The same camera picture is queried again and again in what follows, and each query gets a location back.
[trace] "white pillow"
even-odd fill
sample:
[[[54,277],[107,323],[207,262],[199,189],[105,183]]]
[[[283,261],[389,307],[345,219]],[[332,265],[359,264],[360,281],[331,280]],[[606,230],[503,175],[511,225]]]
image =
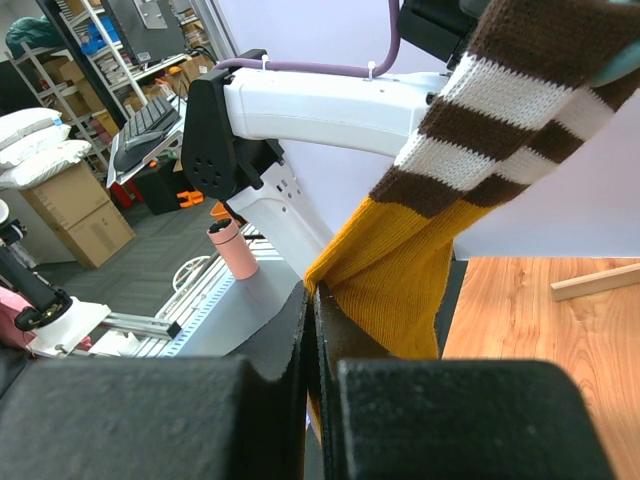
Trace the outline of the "white pillow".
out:
[[[0,174],[0,187],[25,190],[35,187],[79,163],[91,149],[84,140],[66,140],[26,159]]]
[[[56,122],[60,123],[60,112],[50,108],[27,108],[0,117],[0,150]]]
[[[18,140],[0,152],[0,170],[16,167],[36,153],[66,140],[69,130],[69,125],[54,125]]]

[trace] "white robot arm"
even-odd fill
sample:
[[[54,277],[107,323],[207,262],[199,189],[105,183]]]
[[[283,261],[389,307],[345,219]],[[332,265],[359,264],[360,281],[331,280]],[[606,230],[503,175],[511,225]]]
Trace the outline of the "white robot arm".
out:
[[[429,99],[446,81],[446,75],[437,73],[361,79],[248,68],[226,75],[211,72],[194,82],[189,94],[185,173],[194,187],[225,200],[255,225],[302,278],[331,240],[331,230],[305,198],[282,157],[258,168],[260,182],[223,188],[223,182],[236,181],[240,169],[224,178],[217,167],[229,159],[216,158],[220,138],[213,138],[211,130],[223,129],[220,122],[206,122],[203,105],[216,115],[224,108],[225,118],[216,120],[228,121],[227,136],[235,139],[299,140],[395,157],[424,117]],[[222,83],[211,104],[216,82]],[[209,135],[203,124],[210,125]],[[242,155],[242,149],[235,150]]]

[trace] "wooden table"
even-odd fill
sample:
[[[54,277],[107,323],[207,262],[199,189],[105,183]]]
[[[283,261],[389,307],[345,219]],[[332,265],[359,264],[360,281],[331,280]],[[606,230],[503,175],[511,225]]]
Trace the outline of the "wooden table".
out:
[[[474,258],[443,358],[539,358],[580,387],[621,479],[640,479],[640,285],[562,302],[549,284],[640,259]]]

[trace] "wooden stick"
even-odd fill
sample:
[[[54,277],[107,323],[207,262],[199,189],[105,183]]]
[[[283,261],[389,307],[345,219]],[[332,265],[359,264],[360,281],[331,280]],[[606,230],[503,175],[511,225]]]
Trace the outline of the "wooden stick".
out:
[[[559,302],[634,283],[640,283],[640,263],[552,283],[551,297]]]

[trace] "cable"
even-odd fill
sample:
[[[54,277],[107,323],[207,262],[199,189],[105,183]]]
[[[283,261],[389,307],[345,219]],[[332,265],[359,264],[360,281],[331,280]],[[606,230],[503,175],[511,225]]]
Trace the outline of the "cable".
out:
[[[204,55],[205,57],[207,57],[209,60],[211,60],[214,64],[216,63],[216,59],[213,57],[213,55],[211,55],[211,53],[209,52],[209,50],[207,50],[205,47],[203,47],[202,45],[196,45],[193,48],[189,48],[187,49],[187,54],[191,55],[192,57],[195,55]]]
[[[389,71],[393,63],[398,58],[400,50],[400,34],[396,28],[398,14],[400,13],[400,0],[389,0],[389,22],[391,26],[391,44],[389,52],[384,61],[375,67],[372,76],[378,77]],[[263,68],[262,60],[252,60],[247,58],[231,58],[218,63],[214,69],[224,69],[229,67]],[[294,72],[326,73],[329,75],[343,75],[348,77],[368,78],[369,69],[364,67],[349,67],[345,65],[328,65],[323,63],[303,63],[303,62],[277,62],[269,60],[264,64],[267,70],[289,70]]]
[[[196,277],[199,278],[198,274],[202,270],[202,267],[211,260],[211,257],[211,255],[205,255],[187,260],[173,276],[171,282],[173,290],[177,292],[184,288],[185,285],[191,285],[196,280]]]
[[[180,82],[180,86],[178,87],[178,91],[176,95],[178,95],[178,118],[180,118],[180,110],[182,109],[182,102],[186,102],[184,98],[182,98],[182,88],[184,87],[184,83]]]

